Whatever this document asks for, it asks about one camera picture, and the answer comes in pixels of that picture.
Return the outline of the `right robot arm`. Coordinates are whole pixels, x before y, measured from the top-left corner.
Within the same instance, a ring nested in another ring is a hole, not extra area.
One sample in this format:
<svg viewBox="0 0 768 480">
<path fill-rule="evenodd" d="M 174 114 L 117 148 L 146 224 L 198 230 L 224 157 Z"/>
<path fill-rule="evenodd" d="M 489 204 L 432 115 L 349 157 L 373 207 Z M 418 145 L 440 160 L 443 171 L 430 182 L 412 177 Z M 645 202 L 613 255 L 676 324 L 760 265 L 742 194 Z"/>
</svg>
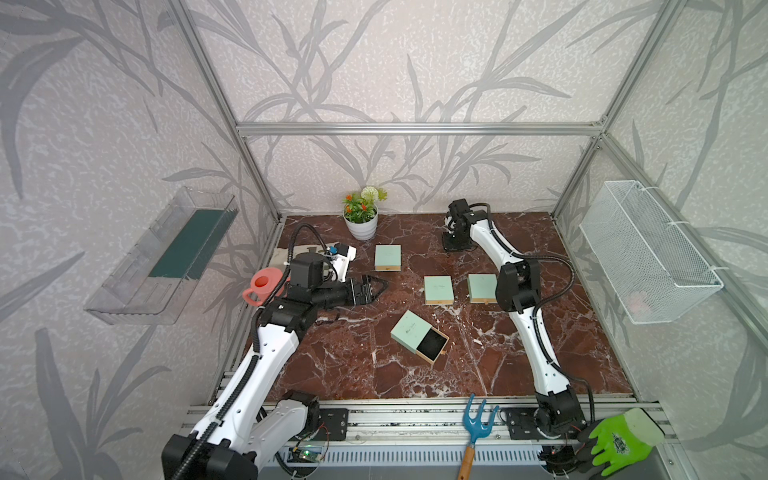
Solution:
<svg viewBox="0 0 768 480">
<path fill-rule="evenodd" d="M 497 269 L 496 303 L 514 323 L 533 374 L 536 428 L 547 438 L 557 438 L 573 427 L 584 425 L 584 412 L 573 388 L 578 379 L 561 367 L 543 319 L 543 306 L 569 293 L 573 287 L 575 272 L 568 259 L 558 254 L 520 252 L 496 227 L 487 203 L 452 201 L 445 228 L 442 243 L 446 251 L 464 251 L 476 245 Z M 543 262 L 560 263 L 569 270 L 566 286 L 548 298 L 541 293 Z"/>
</svg>

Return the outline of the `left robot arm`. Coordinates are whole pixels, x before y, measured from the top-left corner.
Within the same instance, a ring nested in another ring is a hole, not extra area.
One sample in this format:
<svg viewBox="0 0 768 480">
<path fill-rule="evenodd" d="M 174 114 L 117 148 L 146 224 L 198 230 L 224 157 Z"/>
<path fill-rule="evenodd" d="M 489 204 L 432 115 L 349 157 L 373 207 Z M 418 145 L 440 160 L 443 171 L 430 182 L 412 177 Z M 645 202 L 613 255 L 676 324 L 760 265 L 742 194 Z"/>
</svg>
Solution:
<svg viewBox="0 0 768 480">
<path fill-rule="evenodd" d="M 373 303 L 375 278 L 355 280 L 348 267 L 355 248 L 337 244 L 303 252 L 283 270 L 258 272 L 246 290 L 256 307 L 252 344 L 224 393 L 187 435 L 174 435 L 161 455 L 167 479 L 256 479 L 295 438 L 320 427 L 316 396 L 291 391 L 263 419 L 261 412 L 284 365 L 322 310 Z"/>
</svg>

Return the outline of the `mint drawer jewelry box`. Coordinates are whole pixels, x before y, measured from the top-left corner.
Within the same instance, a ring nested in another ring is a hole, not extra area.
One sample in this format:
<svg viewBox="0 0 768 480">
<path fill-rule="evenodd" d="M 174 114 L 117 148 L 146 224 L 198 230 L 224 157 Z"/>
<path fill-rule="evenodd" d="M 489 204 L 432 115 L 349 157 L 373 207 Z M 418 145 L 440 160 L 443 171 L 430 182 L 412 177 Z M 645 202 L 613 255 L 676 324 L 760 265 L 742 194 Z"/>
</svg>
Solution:
<svg viewBox="0 0 768 480">
<path fill-rule="evenodd" d="M 425 276 L 424 299 L 426 305 L 452 305 L 453 283 L 450 276 Z"/>
</svg>

